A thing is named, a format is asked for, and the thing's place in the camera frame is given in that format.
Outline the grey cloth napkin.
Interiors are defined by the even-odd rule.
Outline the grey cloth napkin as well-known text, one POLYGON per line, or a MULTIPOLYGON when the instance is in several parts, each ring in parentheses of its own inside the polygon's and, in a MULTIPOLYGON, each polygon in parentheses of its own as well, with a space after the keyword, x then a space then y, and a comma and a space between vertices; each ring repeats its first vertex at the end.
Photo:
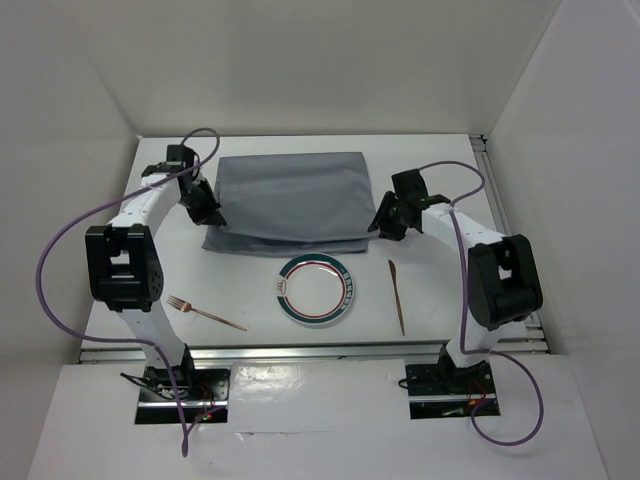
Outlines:
POLYGON ((225 220, 203 249, 261 257, 364 253, 376 213, 360 152, 222 157, 214 196, 225 220))

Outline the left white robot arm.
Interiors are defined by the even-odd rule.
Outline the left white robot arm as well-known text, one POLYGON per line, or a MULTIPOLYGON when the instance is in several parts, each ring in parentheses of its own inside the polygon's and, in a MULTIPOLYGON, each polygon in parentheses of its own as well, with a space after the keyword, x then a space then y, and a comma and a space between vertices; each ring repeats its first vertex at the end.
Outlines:
POLYGON ((185 144, 167 147, 166 160, 141 176, 144 192, 108 224, 85 234, 91 293, 129 327, 146 358, 146 384, 162 385, 176 399, 196 390, 189 347, 177 336, 161 304, 164 274, 154 236, 169 211, 183 206, 196 225, 224 226, 221 205, 185 144))

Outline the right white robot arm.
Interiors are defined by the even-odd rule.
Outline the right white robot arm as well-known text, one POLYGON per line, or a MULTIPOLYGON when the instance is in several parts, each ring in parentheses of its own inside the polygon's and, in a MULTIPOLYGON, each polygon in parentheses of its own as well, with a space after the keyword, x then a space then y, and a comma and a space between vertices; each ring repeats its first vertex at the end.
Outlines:
POLYGON ((481 376, 491 351, 512 323, 524 321, 543 304, 543 294, 530 241, 491 230, 458 209, 481 192, 486 180, 449 199, 428 192, 422 172, 410 169, 392 176, 371 232, 401 241, 413 229, 439 241, 459 255, 462 281, 461 322, 453 339, 441 348, 430 380, 459 394, 481 376))

